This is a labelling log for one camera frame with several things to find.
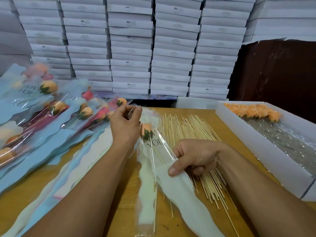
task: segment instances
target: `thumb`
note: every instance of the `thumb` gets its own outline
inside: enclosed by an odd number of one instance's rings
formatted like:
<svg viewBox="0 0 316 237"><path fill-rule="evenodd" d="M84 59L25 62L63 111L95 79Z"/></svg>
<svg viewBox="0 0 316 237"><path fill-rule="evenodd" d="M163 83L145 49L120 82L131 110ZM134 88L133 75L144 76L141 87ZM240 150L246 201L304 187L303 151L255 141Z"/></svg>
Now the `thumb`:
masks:
<svg viewBox="0 0 316 237"><path fill-rule="evenodd" d="M139 123L139 119L140 119L140 117L141 117L141 115L142 115L142 111L143 111L142 107L140 107L140 106L137 107L137 108L134 110L134 112L133 112L131 121L138 124L138 123Z"/></svg>
<svg viewBox="0 0 316 237"><path fill-rule="evenodd" d="M193 163L193 156L186 154L178 159L175 163L173 163L172 166L170 166L170 168L168 169L168 174L170 176L179 175L182 171L184 171L185 168L192 165Z"/></svg>

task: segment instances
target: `fingernail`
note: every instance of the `fingernail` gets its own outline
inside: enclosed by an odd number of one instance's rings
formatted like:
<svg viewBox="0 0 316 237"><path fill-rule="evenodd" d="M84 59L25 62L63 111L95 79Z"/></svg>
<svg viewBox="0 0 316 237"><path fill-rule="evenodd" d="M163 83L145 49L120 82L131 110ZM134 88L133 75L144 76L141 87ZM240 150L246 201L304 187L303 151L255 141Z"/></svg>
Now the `fingernail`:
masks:
<svg viewBox="0 0 316 237"><path fill-rule="evenodd" d="M170 167L169 170L168 170L168 174L170 176L173 176L177 173L176 169L174 167Z"/></svg>

